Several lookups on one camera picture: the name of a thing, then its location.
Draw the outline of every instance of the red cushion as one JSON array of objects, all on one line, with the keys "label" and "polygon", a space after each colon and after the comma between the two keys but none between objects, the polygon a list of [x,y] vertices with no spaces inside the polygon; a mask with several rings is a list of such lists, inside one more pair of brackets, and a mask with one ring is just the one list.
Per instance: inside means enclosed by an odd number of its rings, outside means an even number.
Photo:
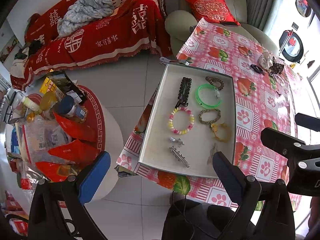
[{"label": "red cushion", "polygon": [[234,22],[240,23],[230,13],[225,0],[186,0],[197,21],[203,17],[210,23]]}]

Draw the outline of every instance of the tray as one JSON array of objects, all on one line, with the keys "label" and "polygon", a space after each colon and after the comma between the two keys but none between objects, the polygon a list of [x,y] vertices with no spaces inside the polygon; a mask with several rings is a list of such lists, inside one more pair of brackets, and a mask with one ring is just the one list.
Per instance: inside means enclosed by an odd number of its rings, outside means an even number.
[{"label": "tray", "polygon": [[[217,141],[209,125],[199,122],[198,115],[204,108],[197,103],[195,93],[200,85],[208,83],[205,80],[206,76],[217,77],[224,82],[224,88],[220,91],[222,102],[218,107],[221,111],[221,118],[216,124],[225,122],[230,127],[231,138],[228,143]],[[187,134],[177,135],[170,131],[168,119],[178,101],[178,93],[183,77],[192,78],[188,108],[195,117],[195,123]],[[139,163],[158,170],[188,176],[217,178],[218,176],[211,163],[208,163],[210,151],[214,143],[216,143],[218,151],[222,151],[226,158],[233,163],[236,143],[235,109],[234,84],[231,76],[190,66],[167,64],[147,125]],[[211,120],[215,117],[215,112],[207,113],[206,116],[205,114],[203,115],[204,120]],[[173,124],[178,130],[185,129],[189,124],[188,115],[182,111],[177,112],[174,116]],[[170,137],[181,138],[185,145],[178,147],[178,144],[170,141]],[[175,158],[169,149],[172,145],[183,154],[190,164],[189,168]]]}]

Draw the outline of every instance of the beige armchair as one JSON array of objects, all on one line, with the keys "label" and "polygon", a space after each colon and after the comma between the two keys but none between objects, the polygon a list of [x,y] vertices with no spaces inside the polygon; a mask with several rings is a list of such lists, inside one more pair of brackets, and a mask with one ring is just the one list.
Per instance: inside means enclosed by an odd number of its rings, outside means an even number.
[{"label": "beige armchair", "polygon": [[[274,42],[261,30],[247,24],[247,3],[246,0],[226,0],[227,6],[232,15],[240,22],[241,26],[223,26],[225,29],[239,33],[249,40],[260,43],[270,50],[274,55],[279,51]],[[171,37],[171,48],[174,55],[177,55],[180,48],[190,36],[189,27],[196,25],[197,21],[192,10],[185,0],[179,0],[179,10],[172,12],[165,20],[165,29]]]}]

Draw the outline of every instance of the gray blanket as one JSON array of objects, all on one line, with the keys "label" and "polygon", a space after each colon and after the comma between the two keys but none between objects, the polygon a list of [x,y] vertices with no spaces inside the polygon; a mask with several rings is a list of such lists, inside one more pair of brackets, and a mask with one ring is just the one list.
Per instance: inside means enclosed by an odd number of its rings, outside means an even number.
[{"label": "gray blanket", "polygon": [[58,20],[59,37],[66,37],[89,24],[113,14],[115,6],[112,0],[78,0],[70,5],[63,19]]}]

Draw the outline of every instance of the green plastic bracelet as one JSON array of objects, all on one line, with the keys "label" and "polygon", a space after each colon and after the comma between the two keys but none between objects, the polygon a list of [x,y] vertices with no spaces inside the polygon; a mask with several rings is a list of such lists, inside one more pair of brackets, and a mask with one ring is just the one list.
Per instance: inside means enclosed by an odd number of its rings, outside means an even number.
[{"label": "green plastic bracelet", "polygon": [[204,103],[201,99],[200,99],[200,96],[199,96],[199,91],[203,88],[208,88],[208,89],[212,89],[214,91],[217,91],[218,92],[218,89],[215,87],[215,86],[212,86],[210,84],[203,84],[201,86],[198,87],[198,89],[196,90],[196,100],[197,102],[199,103],[199,105],[201,105],[203,108],[205,109],[214,109],[214,108],[217,108],[220,103],[221,103],[221,99],[219,98],[219,102],[216,104],[216,105],[213,105],[213,106],[210,106],[210,105],[207,105],[206,103]]}]

